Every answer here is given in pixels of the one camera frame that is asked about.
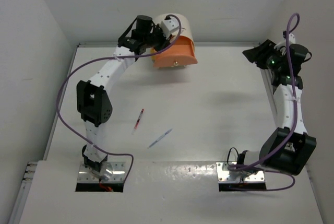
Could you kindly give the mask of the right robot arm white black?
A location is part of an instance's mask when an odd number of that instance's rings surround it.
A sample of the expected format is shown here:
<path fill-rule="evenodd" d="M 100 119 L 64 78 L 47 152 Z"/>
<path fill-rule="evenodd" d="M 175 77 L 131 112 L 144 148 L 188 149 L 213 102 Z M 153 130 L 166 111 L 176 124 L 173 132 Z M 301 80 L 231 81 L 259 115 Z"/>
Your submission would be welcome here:
<path fill-rule="evenodd" d="M 301 109 L 303 81 L 299 72 L 308 61 L 310 51 L 290 40 L 289 45 L 267 39 L 259 46 L 243 51 L 244 56 L 257 67 L 271 72 L 272 99 L 276 109 L 276 130 L 259 151 L 245 150 L 239 156 L 236 171 L 254 169 L 260 165 L 289 175 L 298 175 L 316 147 L 316 138 L 308 135 Z"/>

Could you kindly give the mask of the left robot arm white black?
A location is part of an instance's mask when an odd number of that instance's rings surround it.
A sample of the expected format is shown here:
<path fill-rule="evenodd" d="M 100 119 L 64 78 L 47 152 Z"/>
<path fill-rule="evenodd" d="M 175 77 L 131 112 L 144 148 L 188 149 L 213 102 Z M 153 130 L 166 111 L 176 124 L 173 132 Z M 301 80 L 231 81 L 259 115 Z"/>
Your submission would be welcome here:
<path fill-rule="evenodd" d="M 77 110 L 84 121 L 88 143 L 82 149 L 84 164 L 101 172 L 108 160 L 97 145 L 103 141 L 105 124 L 112 115 L 109 93 L 121 75 L 134 64 L 148 48 L 162 52 L 171 44 L 172 33 L 181 28 L 180 20 L 167 15 L 160 23 L 149 16 L 138 15 L 119 37 L 111 60 L 89 80 L 81 80 L 76 87 Z"/>

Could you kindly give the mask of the cream three-drawer storage cabinet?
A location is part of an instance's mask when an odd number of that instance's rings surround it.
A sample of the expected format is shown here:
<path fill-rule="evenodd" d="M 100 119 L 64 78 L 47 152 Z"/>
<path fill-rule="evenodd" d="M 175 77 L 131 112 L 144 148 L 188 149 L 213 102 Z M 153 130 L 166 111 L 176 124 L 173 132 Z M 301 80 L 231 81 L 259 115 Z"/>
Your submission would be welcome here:
<path fill-rule="evenodd" d="M 172 13 L 172 15 L 176 16 L 181 22 L 181 34 L 173 46 L 161 54 L 151 57 L 154 68 L 185 67 L 198 63 L 195 57 L 195 45 L 188 19 L 181 14 Z M 155 23 L 161 22 L 167 16 L 168 14 L 159 15 L 153 21 Z M 178 32 L 179 29 L 171 35 L 171 42 L 175 40 Z"/>

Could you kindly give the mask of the blue pen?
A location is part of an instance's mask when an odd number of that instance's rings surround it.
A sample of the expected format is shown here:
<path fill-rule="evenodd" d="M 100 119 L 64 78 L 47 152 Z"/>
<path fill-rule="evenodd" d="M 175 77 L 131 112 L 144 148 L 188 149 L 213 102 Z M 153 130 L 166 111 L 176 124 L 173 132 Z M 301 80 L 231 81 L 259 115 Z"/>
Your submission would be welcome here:
<path fill-rule="evenodd" d="M 150 149 L 151 147 L 153 147 L 155 144 L 157 144 L 160 140 L 162 140 L 167 134 L 169 134 L 173 129 L 169 129 L 167 130 L 165 133 L 163 133 L 161 136 L 159 136 L 154 142 L 152 142 L 147 149 Z"/>

